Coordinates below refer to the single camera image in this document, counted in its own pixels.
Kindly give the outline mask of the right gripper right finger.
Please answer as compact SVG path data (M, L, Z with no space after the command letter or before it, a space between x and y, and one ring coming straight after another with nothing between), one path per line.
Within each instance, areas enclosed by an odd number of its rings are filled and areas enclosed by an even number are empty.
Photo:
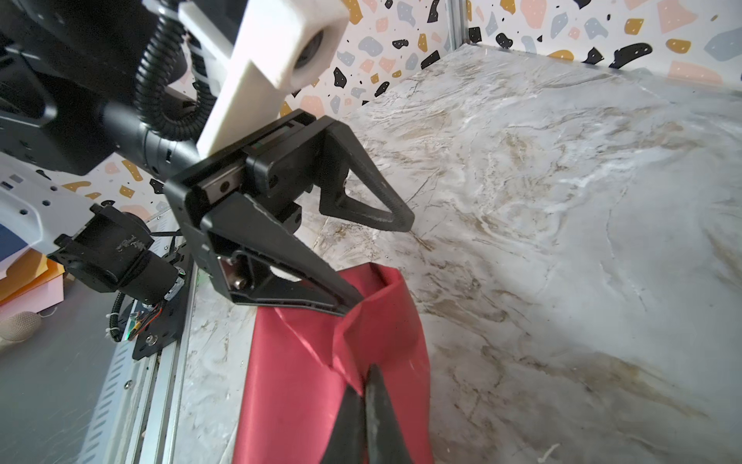
M368 371L364 395L368 462L412 464L411 454L378 365L371 365Z

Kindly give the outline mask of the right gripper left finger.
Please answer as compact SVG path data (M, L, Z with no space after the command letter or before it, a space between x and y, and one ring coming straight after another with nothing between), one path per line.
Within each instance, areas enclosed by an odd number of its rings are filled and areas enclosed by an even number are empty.
M338 409L322 464L361 464L365 460L366 417L364 398L349 386Z

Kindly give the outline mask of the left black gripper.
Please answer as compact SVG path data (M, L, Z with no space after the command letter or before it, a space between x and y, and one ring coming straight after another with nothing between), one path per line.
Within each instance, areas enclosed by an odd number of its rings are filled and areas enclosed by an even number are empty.
M164 184L196 264L236 305L310 309L336 316L361 292L295 233L297 200L317 186L322 215L382 231L408 232L415 214L378 170L351 128L302 110L197 160L192 141L155 135L123 104L102 108L106 137ZM349 173L384 205L349 197Z

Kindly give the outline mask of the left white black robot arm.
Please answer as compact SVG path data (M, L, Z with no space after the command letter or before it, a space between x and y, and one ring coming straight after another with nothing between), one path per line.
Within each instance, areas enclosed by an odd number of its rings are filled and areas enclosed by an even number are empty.
M345 124L286 97L332 62L339 1L5 1L1 222L98 292L184 283L135 215L56 186L119 154L162 182L195 262L240 305L343 315L361 293L297 237L298 199L378 230L415 216Z

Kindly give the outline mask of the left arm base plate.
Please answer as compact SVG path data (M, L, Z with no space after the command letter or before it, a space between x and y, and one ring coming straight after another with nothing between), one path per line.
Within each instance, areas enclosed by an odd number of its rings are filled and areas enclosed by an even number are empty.
M194 261L189 246L185 243L177 243L173 252L171 247L168 250L167 259L182 271L184 284L170 301L164 303L162 309L156 311L153 321L145 323L145 327L135 333L131 353L133 361L158 355L163 348L179 341L184 332L191 302Z

